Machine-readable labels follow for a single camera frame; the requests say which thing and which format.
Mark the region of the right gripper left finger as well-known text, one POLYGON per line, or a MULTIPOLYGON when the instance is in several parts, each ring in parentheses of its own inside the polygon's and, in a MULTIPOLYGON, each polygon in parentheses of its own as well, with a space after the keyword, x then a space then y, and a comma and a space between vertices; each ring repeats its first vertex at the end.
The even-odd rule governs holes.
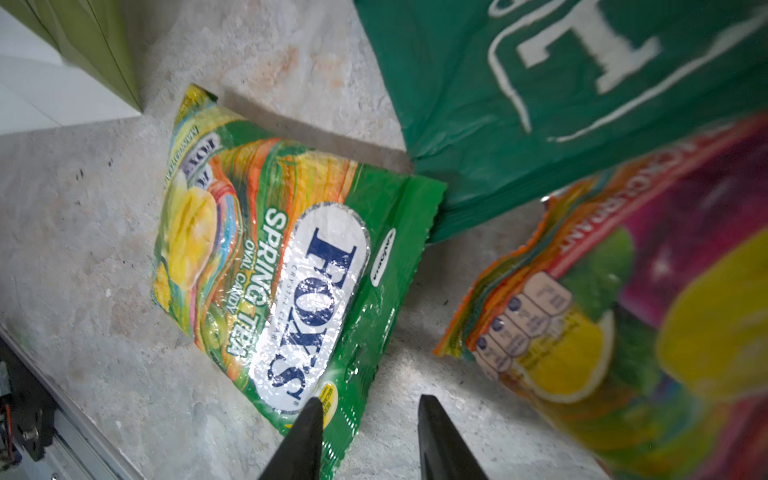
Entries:
POLYGON ((260 480, 318 480, 323 441, 323 407, 313 397, 262 471, 260 480))

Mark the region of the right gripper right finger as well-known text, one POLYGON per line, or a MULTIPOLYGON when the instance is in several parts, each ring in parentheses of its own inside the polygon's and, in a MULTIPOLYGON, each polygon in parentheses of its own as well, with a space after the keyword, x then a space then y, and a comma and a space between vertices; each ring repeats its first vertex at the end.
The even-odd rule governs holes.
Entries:
POLYGON ((434 395, 420 397, 418 440, 422 479, 488 480, 488 476, 434 395))

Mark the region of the Fox's spring tea candy bag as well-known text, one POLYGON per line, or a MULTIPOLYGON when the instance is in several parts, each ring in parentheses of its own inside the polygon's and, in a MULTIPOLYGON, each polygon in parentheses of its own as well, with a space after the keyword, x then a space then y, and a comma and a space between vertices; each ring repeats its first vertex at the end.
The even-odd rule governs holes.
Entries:
POLYGON ((320 477, 361 423, 444 183, 280 138, 190 85, 153 300, 281 433, 323 407, 320 477))

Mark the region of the orange pink Fox's candy bag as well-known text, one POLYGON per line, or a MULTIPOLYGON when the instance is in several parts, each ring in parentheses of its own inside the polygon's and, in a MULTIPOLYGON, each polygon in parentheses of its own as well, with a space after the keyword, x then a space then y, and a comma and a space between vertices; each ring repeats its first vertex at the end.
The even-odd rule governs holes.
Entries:
POLYGON ((543 200, 439 356, 475 363, 614 479, 767 475, 767 118, 543 200))

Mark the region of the green REAL crisps bag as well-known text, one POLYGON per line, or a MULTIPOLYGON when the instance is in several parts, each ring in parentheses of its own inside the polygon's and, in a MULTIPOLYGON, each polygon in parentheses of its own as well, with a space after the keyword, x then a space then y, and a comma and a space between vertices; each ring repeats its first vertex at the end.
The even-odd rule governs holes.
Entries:
POLYGON ((763 1, 359 1, 441 242, 767 107, 763 1))

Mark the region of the white paper bag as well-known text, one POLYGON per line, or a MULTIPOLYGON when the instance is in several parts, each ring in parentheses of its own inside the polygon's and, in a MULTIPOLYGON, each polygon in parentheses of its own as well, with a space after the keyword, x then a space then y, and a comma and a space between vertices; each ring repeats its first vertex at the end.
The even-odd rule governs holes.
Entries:
POLYGON ((2 2, 2 134, 141 111, 120 2, 2 2))

